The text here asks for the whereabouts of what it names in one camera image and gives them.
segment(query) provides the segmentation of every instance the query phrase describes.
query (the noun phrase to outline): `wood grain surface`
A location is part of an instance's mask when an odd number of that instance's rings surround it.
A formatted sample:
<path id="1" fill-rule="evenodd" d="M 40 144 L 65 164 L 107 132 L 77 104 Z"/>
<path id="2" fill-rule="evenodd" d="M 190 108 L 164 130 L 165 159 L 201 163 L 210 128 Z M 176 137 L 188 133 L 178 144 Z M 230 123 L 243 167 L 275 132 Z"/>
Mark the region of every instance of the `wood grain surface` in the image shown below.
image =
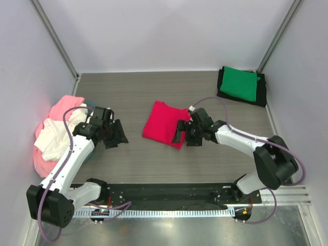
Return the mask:
<path id="1" fill-rule="evenodd" d="M 252 158 L 227 146 L 204 140 L 202 147 L 184 145 L 177 150 L 141 136 L 156 100 L 188 108 L 216 95 L 217 75 L 215 71 L 83 74 L 76 95 L 114 110 L 130 143 L 108 150 L 98 144 L 74 182 L 91 177 L 111 183 L 233 182 L 254 171 Z M 273 135 L 265 108 L 225 101 L 234 127 Z M 200 107 L 214 121 L 225 120 L 220 101 L 207 100 Z"/>

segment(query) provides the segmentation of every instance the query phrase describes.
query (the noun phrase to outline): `red cloth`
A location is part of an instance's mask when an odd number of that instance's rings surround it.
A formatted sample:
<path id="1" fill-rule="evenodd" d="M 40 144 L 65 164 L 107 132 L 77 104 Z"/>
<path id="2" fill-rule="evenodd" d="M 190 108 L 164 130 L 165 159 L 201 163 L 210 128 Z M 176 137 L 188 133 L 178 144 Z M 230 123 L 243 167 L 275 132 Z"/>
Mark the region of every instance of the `red cloth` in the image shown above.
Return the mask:
<path id="1" fill-rule="evenodd" d="M 172 143 L 180 119 L 190 120 L 188 109 L 172 108 L 163 101 L 156 101 L 142 136 L 181 149 L 186 137 L 185 132 L 182 132 L 181 142 Z"/>

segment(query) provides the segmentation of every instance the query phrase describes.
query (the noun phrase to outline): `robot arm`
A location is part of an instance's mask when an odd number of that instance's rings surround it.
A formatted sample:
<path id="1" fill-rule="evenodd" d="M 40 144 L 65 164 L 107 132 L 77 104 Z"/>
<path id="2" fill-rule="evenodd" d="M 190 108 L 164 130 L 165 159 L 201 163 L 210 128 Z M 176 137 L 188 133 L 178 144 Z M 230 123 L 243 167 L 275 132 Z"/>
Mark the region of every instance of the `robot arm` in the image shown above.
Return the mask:
<path id="1" fill-rule="evenodd" d="M 91 201 L 98 203 L 108 198 L 107 183 L 98 179 L 88 179 L 81 187 L 72 191 L 69 188 L 82 163 L 100 141 L 104 142 L 106 149 L 128 142 L 120 120 L 114 120 L 113 114 L 110 109 L 96 107 L 90 122 L 81 122 L 75 127 L 72 154 L 47 193 L 41 215 L 43 222 L 64 228 L 71 221 L 75 210 Z M 55 168 L 38 187 L 31 185 L 27 190 L 33 219 L 37 219 L 37 210 L 45 187 L 53 180 L 69 151 L 71 150 L 68 147 Z"/>
<path id="2" fill-rule="evenodd" d="M 186 131 L 187 146 L 201 146 L 204 138 L 216 144 L 230 146 L 254 158 L 256 171 L 243 175 L 232 185 L 237 201 L 263 188 L 276 190 L 298 170 L 298 165 L 290 154 L 259 141 L 265 140 L 287 148 L 281 137 L 259 137 L 239 130 L 237 134 L 229 129 L 226 122 L 222 120 L 213 122 L 203 108 L 190 112 L 190 116 L 192 119 L 189 122 L 183 120 L 178 122 L 172 142 L 181 141 L 181 131 Z M 243 134 L 254 140 L 243 137 Z"/>

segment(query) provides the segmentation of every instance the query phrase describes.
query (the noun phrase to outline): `green towel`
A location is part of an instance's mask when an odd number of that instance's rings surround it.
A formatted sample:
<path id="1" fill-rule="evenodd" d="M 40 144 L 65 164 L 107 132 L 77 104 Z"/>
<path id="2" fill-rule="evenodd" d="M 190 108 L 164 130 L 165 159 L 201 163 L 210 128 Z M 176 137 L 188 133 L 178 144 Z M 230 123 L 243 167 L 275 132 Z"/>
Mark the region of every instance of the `green towel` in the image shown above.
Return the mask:
<path id="1" fill-rule="evenodd" d="M 220 91 L 247 101 L 256 101 L 257 73 L 224 67 Z"/>

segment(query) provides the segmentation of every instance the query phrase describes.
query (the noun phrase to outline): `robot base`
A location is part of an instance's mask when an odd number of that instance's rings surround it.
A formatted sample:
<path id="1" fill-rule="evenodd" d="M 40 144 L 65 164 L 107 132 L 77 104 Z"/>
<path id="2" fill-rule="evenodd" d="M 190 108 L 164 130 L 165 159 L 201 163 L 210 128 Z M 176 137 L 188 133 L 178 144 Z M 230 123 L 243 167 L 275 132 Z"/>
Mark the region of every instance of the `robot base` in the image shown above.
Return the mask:
<path id="1" fill-rule="evenodd" d="M 224 210 L 229 204 L 262 203 L 254 191 L 244 200 L 234 198 L 232 183 L 108 184 L 112 206 L 131 201 L 130 210 Z"/>

